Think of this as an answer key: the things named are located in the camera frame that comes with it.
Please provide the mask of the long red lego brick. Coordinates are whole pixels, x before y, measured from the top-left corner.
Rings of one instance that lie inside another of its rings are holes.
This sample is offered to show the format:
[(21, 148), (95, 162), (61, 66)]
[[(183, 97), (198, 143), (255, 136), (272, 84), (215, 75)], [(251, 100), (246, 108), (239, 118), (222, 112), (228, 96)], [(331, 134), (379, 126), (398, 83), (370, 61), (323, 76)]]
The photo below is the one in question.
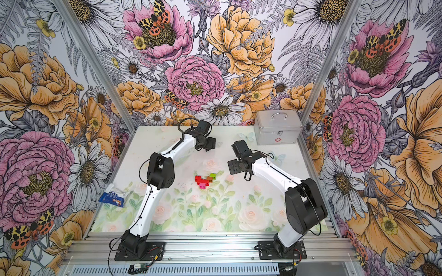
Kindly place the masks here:
[(202, 179), (202, 182), (199, 184), (206, 184), (207, 186), (209, 186), (210, 182), (208, 182), (206, 179)]

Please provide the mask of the small green circuit board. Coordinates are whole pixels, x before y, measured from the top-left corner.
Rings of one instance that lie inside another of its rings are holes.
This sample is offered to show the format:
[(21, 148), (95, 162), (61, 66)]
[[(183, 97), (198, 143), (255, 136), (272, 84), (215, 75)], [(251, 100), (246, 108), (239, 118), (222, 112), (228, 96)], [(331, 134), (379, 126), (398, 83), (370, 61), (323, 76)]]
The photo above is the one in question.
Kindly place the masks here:
[(129, 275), (136, 275), (136, 274), (144, 273), (145, 269), (146, 269), (146, 265), (144, 263), (131, 264), (129, 266), (127, 273)]

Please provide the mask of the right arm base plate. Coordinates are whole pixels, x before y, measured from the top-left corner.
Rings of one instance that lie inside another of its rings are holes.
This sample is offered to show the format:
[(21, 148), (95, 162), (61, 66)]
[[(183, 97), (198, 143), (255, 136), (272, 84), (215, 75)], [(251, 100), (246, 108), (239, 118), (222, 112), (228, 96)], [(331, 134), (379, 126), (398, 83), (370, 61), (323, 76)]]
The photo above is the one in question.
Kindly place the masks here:
[(279, 241), (259, 241), (254, 246), (258, 251), (260, 260), (289, 260), (300, 262), (307, 259), (306, 249), (302, 241), (296, 242), (291, 247), (284, 247)]

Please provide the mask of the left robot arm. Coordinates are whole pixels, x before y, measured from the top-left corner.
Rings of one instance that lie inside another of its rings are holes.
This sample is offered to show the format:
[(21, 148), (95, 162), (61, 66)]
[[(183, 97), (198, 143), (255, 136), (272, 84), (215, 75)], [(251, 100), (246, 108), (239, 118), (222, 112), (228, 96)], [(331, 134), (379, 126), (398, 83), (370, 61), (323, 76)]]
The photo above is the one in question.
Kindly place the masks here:
[(142, 182), (147, 184), (147, 193), (142, 207), (132, 225), (119, 239), (115, 261), (142, 261), (148, 253), (147, 238), (153, 216), (162, 192), (170, 188), (175, 179), (175, 161), (180, 160), (192, 148), (210, 151), (216, 147), (216, 139), (210, 136), (212, 125), (204, 120), (196, 120), (188, 129), (179, 129), (181, 138), (168, 149), (154, 152), (148, 159), (148, 167)]

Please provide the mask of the aluminium front rail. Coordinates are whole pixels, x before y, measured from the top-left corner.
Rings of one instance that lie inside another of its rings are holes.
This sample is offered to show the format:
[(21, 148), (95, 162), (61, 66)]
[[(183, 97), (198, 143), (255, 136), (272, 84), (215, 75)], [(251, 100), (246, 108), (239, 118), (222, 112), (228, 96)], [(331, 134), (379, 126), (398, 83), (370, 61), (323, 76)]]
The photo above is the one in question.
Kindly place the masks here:
[[(259, 241), (272, 241), (273, 232), (159, 232), (148, 236), (149, 242), (164, 242), (162, 264), (259, 262), (254, 246)], [(68, 250), (63, 264), (114, 264), (115, 253), (110, 251), (113, 238), (110, 232), (92, 233), (86, 240), (76, 241)], [(320, 236), (307, 234), (303, 238), (307, 256), (302, 262), (351, 262), (356, 253), (347, 238), (331, 232)]]

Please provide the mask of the blue white card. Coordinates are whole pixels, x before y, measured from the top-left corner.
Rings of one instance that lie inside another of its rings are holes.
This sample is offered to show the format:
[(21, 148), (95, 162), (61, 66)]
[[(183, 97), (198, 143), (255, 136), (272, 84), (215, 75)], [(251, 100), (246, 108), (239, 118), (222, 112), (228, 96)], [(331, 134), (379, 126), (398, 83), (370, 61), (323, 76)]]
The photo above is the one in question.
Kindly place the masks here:
[(123, 208), (126, 196), (126, 193), (123, 193), (119, 190), (107, 189), (103, 192), (102, 196), (99, 199), (99, 202)]

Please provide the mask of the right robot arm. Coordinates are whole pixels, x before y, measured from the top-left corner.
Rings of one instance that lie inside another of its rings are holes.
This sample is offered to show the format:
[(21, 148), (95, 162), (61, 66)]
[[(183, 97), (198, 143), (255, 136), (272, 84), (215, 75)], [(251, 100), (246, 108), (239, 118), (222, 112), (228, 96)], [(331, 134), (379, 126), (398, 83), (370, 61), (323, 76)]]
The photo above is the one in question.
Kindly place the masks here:
[(288, 224), (273, 238), (272, 244), (261, 241), (256, 248), (262, 252), (261, 259), (302, 259), (302, 239), (316, 225), (328, 217), (317, 183), (311, 179), (300, 179), (290, 175), (270, 161), (268, 154), (248, 147), (245, 140), (231, 145), (236, 158), (228, 161), (231, 175), (244, 173), (244, 178), (266, 180), (284, 193), (285, 214)]

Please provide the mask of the silver metal case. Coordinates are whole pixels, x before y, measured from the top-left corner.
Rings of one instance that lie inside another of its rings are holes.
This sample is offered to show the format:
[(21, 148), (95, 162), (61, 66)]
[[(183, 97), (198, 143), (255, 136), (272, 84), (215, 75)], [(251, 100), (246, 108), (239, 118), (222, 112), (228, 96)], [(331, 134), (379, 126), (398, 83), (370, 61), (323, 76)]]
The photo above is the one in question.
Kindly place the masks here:
[(254, 123), (256, 142), (260, 146), (294, 144), (302, 128), (295, 110), (258, 111)]

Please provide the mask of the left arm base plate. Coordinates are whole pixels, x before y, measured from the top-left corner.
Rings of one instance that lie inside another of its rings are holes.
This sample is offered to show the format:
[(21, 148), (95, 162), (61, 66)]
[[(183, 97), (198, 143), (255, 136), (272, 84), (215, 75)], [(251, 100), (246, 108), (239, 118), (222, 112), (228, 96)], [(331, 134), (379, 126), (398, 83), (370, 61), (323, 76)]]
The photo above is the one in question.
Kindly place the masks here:
[(166, 243), (162, 241), (148, 241), (142, 243), (140, 254), (134, 254), (130, 252), (129, 249), (126, 249), (124, 246), (119, 245), (114, 260), (117, 262), (151, 262), (152, 260), (161, 261), (163, 258), (165, 246)]

